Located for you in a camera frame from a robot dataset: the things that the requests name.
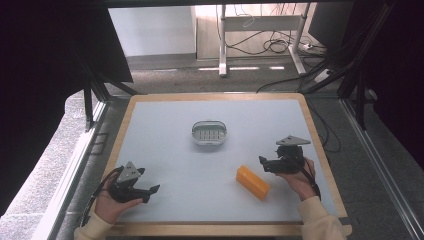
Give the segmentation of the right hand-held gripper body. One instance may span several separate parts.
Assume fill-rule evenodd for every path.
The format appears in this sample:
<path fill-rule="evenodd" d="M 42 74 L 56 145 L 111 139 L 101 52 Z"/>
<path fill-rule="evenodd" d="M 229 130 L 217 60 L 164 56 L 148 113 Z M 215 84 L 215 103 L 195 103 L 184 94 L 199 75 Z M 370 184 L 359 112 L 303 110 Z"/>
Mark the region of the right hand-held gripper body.
<path fill-rule="evenodd" d="M 303 154 L 302 146 L 310 143 L 310 140 L 292 135 L 276 142 L 278 145 L 276 153 L 281 161 L 283 173 L 294 174 L 304 168 L 306 159 Z"/>

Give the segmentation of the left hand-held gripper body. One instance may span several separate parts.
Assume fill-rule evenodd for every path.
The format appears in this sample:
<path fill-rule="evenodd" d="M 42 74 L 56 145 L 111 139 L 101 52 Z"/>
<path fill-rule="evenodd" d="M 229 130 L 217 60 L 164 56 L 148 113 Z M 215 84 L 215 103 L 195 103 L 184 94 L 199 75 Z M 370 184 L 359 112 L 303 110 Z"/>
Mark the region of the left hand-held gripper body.
<path fill-rule="evenodd" d="M 134 187 L 143 173 L 144 168 L 137 169 L 131 161 L 119 168 L 118 176 L 109 186 L 111 197 L 120 203 L 126 203 L 135 199 L 144 199 L 145 191 Z"/>

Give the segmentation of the person's left hand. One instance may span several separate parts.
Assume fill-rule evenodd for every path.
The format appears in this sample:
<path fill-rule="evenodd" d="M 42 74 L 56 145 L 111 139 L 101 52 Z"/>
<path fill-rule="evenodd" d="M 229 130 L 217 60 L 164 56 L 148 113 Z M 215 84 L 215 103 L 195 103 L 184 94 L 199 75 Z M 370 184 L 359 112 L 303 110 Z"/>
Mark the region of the person's left hand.
<path fill-rule="evenodd" d="M 142 198 L 125 203 L 114 200 L 109 193 L 110 182 L 107 181 L 101 188 L 96 201 L 94 213 L 108 224 L 114 224 L 118 217 L 126 210 L 143 202 Z"/>

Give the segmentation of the person's right hand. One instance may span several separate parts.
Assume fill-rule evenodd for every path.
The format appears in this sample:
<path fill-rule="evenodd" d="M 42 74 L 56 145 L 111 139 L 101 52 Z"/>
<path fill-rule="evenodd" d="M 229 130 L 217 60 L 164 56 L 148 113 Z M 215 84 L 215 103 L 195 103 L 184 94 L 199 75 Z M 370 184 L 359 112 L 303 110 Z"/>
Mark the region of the person's right hand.
<path fill-rule="evenodd" d="M 304 165 L 304 170 L 311 176 L 315 177 L 314 162 L 306 158 L 306 163 Z M 300 171 L 296 174 L 285 174 L 278 173 L 276 174 L 279 177 L 282 177 L 287 181 L 290 188 L 298 195 L 300 201 L 305 201 L 306 199 L 317 196 L 315 190 L 312 187 L 312 184 L 308 178 Z"/>

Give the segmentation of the orange soap bar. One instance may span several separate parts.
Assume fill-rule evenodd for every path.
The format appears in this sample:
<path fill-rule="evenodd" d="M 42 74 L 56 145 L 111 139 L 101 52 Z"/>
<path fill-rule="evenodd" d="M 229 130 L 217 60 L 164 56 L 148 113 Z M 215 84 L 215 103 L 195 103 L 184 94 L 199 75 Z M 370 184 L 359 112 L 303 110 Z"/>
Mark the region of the orange soap bar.
<path fill-rule="evenodd" d="M 236 181 L 261 201 L 266 198 L 270 190 L 270 185 L 245 165 L 241 165 L 237 169 Z"/>

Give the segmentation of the dark floor socket cover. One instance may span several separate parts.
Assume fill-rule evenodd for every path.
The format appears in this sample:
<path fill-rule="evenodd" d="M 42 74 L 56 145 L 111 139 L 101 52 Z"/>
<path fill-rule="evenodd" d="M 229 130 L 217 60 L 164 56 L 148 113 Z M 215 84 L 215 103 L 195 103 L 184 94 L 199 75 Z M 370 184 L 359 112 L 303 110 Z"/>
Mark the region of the dark floor socket cover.
<path fill-rule="evenodd" d="M 109 134 L 108 133 L 98 133 L 94 142 L 92 143 L 91 155 L 99 156 L 104 153 L 104 150 L 107 145 Z"/>

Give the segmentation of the clear plastic soap dish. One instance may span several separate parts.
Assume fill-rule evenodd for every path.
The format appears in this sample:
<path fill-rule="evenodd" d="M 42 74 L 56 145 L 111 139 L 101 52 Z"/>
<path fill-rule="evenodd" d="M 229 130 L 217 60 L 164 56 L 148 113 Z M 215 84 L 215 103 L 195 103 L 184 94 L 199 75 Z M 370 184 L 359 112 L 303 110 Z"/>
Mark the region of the clear plastic soap dish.
<path fill-rule="evenodd" d="M 221 145 L 226 141 L 227 127 L 217 120 L 199 121 L 192 126 L 192 138 L 198 145 Z"/>

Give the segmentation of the white power strip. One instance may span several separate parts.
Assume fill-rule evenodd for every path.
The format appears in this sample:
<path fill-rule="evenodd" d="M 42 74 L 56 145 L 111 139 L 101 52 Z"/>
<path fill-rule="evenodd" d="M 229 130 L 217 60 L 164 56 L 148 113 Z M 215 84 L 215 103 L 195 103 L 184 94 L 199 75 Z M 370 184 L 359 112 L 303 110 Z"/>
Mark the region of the white power strip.
<path fill-rule="evenodd" d="M 315 79 L 314 79 L 314 81 L 316 82 L 316 83 L 320 83 L 320 82 L 322 82 L 323 80 L 325 80 L 325 79 L 327 79 L 330 75 L 332 75 L 333 74 L 333 71 L 332 70 L 330 70 L 330 69 L 324 69 L 321 73 L 319 73 L 316 77 L 315 77 Z"/>

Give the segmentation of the black metal stand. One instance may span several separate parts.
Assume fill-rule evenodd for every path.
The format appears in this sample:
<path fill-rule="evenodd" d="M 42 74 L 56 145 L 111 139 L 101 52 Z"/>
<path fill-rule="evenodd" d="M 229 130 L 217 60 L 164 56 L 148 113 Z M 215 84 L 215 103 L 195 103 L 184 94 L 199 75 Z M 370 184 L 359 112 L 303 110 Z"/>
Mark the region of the black metal stand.
<path fill-rule="evenodd" d="M 369 20 L 357 34 L 356 40 L 361 40 L 361 45 L 356 50 L 355 56 L 351 58 L 351 61 L 346 66 L 336 71 L 328 79 L 308 87 L 303 91 L 304 94 L 312 94 L 329 83 L 343 78 L 337 90 L 337 95 L 340 98 L 348 98 L 353 91 L 356 91 L 355 119 L 362 130 L 365 130 L 366 127 L 364 123 L 365 81 L 362 79 L 361 67 L 367 52 L 384 25 L 396 1 L 397 0 L 382 0 L 379 8 L 372 15 L 372 19 Z"/>
<path fill-rule="evenodd" d="M 106 83 L 117 87 L 118 89 L 124 91 L 130 96 L 140 95 L 140 92 L 132 89 L 131 87 L 125 85 L 122 82 L 112 80 L 103 76 L 102 74 L 93 73 L 86 62 L 82 62 L 82 67 L 84 69 L 84 73 L 86 74 L 86 81 L 84 83 L 83 88 L 84 108 L 86 116 L 86 131 L 91 130 L 95 124 L 92 95 L 95 95 L 95 97 L 102 103 L 107 102 L 110 98 L 110 93 L 105 86 Z"/>

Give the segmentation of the black curtain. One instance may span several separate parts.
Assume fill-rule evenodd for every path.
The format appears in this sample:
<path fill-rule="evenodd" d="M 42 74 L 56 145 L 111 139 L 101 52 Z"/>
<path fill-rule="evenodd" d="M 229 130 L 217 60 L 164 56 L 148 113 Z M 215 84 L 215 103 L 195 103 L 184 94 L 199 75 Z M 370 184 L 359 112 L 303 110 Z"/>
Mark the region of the black curtain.
<path fill-rule="evenodd" d="M 0 217 L 91 76 L 132 80 L 108 9 L 0 0 Z"/>
<path fill-rule="evenodd" d="M 330 8 L 318 32 L 330 38 L 332 26 L 344 30 L 342 48 L 334 53 L 346 66 L 361 45 L 357 34 L 372 19 L 382 0 L 321 0 Z M 367 52 L 361 67 L 365 91 L 377 95 L 374 111 L 424 170 L 424 0 L 397 0 Z"/>

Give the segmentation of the white cabinet panel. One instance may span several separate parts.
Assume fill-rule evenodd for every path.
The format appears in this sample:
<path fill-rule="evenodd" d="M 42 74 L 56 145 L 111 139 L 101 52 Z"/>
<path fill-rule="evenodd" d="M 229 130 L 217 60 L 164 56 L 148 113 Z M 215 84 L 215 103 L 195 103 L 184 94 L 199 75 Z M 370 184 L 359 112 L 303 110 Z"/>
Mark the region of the white cabinet panel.
<path fill-rule="evenodd" d="M 109 14 L 127 57 L 196 52 L 192 6 L 110 8 Z"/>

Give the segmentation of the aluminium frame rail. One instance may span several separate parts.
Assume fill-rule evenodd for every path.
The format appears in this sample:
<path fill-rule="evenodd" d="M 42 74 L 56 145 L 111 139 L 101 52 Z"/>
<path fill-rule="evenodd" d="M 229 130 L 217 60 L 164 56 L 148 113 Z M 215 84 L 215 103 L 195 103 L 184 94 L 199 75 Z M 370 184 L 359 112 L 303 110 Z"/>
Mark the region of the aluminium frame rail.
<path fill-rule="evenodd" d="M 93 190 L 85 182 L 85 171 L 91 168 L 87 161 L 107 109 L 106 103 L 96 102 L 94 126 L 87 128 L 84 102 L 69 99 L 65 103 L 65 116 L 37 167 L 37 193 L 46 208 L 30 240 L 73 239 Z"/>
<path fill-rule="evenodd" d="M 371 140 L 368 131 L 364 130 L 356 120 L 354 108 L 344 99 L 340 100 L 340 104 L 412 240 L 424 240 L 424 228 L 413 211 L 411 204 L 400 191 L 399 186 Z"/>

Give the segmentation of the white metal desk frame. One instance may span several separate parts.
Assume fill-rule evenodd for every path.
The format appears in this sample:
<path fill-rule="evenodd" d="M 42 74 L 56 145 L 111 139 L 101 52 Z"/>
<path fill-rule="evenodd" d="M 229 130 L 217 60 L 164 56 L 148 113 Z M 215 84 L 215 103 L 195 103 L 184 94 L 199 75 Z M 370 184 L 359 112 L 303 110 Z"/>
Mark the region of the white metal desk frame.
<path fill-rule="evenodd" d="M 310 10 L 307 3 L 300 15 L 271 15 L 252 17 L 227 17 L 226 6 L 221 6 L 221 14 L 217 20 L 218 33 L 220 37 L 218 73 L 220 77 L 227 76 L 227 32 L 243 31 L 288 31 L 294 32 L 294 39 L 288 45 L 288 51 L 299 75 L 305 75 L 306 70 L 298 54 L 300 39 L 307 21 Z"/>

